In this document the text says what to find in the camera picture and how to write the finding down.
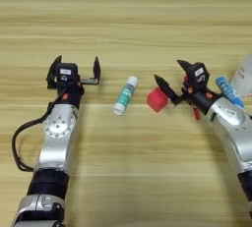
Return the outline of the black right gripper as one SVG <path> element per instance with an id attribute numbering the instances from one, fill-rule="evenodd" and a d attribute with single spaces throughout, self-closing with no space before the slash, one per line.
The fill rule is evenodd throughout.
<path id="1" fill-rule="evenodd" d="M 177 63 L 184 70 L 186 76 L 189 76 L 192 64 L 185 60 L 178 60 Z M 190 105 L 196 106 L 203 114 L 207 114 L 211 106 L 221 98 L 221 94 L 215 93 L 207 87 L 195 88 L 190 85 L 189 82 L 183 83 L 183 87 L 181 89 L 182 94 L 178 96 L 164 78 L 155 75 L 155 80 L 161 91 L 174 105 L 178 105 L 182 101 L 186 101 Z"/>

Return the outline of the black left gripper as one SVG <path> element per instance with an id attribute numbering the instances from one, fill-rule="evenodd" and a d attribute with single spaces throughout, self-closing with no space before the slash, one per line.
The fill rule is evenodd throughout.
<path id="1" fill-rule="evenodd" d="M 82 97 L 85 94 L 84 85 L 98 85 L 100 82 L 101 69 L 98 57 L 94 59 L 94 78 L 81 78 L 77 76 L 75 78 L 68 78 L 66 81 L 56 81 L 56 66 L 61 62 L 61 59 L 61 55 L 57 56 L 49 68 L 46 77 L 47 88 L 57 90 L 57 97 L 53 101 L 54 105 L 69 104 L 79 108 Z"/>

